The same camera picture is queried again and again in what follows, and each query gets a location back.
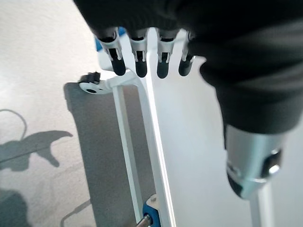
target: gray surface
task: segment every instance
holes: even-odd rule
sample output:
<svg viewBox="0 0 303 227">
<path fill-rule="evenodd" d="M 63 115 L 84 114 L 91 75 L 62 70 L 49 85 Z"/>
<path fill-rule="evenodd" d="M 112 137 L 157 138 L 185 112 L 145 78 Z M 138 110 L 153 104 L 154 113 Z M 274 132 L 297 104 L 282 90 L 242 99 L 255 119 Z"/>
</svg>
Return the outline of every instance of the gray surface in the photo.
<svg viewBox="0 0 303 227">
<path fill-rule="evenodd" d="M 78 129 L 90 201 L 97 226 L 135 226 L 112 94 L 90 95 L 80 90 L 77 83 L 66 84 L 64 90 L 69 110 Z M 125 100 L 145 201 L 155 193 L 155 189 L 135 86 L 125 88 Z"/>
</svg>

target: silver metal cylinder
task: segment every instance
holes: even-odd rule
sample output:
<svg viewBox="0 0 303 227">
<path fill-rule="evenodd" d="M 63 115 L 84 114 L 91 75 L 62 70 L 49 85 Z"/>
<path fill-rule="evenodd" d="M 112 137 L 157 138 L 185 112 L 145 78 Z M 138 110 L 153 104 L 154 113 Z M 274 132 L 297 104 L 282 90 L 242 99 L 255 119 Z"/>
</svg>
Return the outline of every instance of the silver metal cylinder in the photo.
<svg viewBox="0 0 303 227">
<path fill-rule="evenodd" d="M 286 133 L 257 134 L 227 126 L 227 175 L 238 196 L 248 199 L 277 174 L 285 138 Z"/>
<path fill-rule="evenodd" d="M 147 214 L 141 221 L 136 225 L 136 227 L 148 227 L 152 223 L 151 217 Z"/>
</svg>

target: robotic hand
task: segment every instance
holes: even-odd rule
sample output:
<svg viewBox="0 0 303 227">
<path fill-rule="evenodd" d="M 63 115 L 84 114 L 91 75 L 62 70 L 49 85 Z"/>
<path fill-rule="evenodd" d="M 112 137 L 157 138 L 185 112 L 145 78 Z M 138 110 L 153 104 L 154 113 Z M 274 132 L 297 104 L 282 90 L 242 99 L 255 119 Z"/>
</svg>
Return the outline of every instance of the robotic hand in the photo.
<svg viewBox="0 0 303 227">
<path fill-rule="evenodd" d="M 158 31 L 158 76 L 165 78 L 173 41 L 188 31 L 179 73 L 204 56 L 202 77 L 215 87 L 222 111 L 227 175 L 249 198 L 281 165 L 287 132 L 303 107 L 303 3 L 300 0 L 74 0 L 108 53 L 125 73 L 117 27 L 130 37 L 136 72 L 147 72 L 146 32 Z"/>
</svg>

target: metal rod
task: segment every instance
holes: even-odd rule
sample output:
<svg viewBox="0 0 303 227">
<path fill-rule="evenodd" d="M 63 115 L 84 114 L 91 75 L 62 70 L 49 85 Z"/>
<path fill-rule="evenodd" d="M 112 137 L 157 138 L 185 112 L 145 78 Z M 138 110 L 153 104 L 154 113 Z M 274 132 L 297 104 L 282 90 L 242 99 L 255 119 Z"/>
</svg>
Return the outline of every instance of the metal rod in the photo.
<svg viewBox="0 0 303 227">
<path fill-rule="evenodd" d="M 141 221 L 136 225 L 136 227 L 148 227 L 152 223 L 151 217 L 147 214 Z"/>
<path fill-rule="evenodd" d="M 127 177 L 133 200 L 134 215 L 136 222 L 139 222 L 142 218 L 143 201 L 141 196 L 141 188 L 139 185 L 136 161 L 134 158 L 134 149 L 128 124 L 123 88 L 121 86 L 113 87 L 113 95 L 127 170 Z"/>
<path fill-rule="evenodd" d="M 253 227 L 275 227 L 272 193 L 269 183 L 251 197 L 250 213 Z"/>
</svg>

